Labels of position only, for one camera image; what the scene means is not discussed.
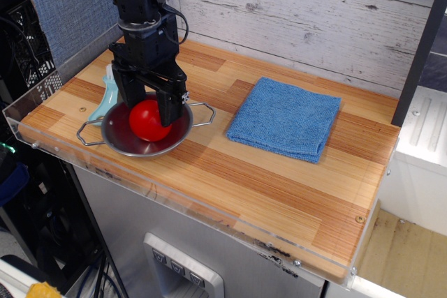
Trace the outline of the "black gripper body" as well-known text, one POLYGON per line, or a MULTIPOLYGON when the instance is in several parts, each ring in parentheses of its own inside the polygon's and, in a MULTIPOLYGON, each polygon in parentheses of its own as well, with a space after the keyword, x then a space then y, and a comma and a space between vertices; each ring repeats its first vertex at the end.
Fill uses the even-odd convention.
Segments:
POLYGON ((179 53, 177 20, 174 15, 157 15, 151 22, 133 23, 118 20, 123 43, 113 43, 114 64, 130 68, 144 87, 154 90, 186 85, 186 74, 177 65, 179 53))

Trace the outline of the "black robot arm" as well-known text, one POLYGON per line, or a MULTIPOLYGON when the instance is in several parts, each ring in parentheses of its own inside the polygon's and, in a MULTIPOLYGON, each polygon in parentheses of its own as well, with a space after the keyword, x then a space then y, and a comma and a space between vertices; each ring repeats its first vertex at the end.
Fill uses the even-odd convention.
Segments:
POLYGON ((153 88, 161 123, 182 116, 186 74, 176 64, 178 10, 166 0, 31 0, 44 39, 64 75, 83 68, 100 51, 114 55, 112 69, 122 100, 138 104, 153 88))

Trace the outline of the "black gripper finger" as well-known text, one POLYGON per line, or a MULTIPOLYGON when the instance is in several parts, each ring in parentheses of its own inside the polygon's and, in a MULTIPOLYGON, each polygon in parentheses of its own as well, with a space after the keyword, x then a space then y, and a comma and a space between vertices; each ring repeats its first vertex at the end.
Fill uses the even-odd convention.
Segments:
POLYGON ((136 72, 130 68, 112 64, 112 72, 121 100, 132 109, 145 97, 145 87, 138 81, 136 72))
POLYGON ((179 119, 183 107, 187 102, 187 89, 185 84, 166 86, 156 91, 159 106, 161 125, 167 127, 179 119))

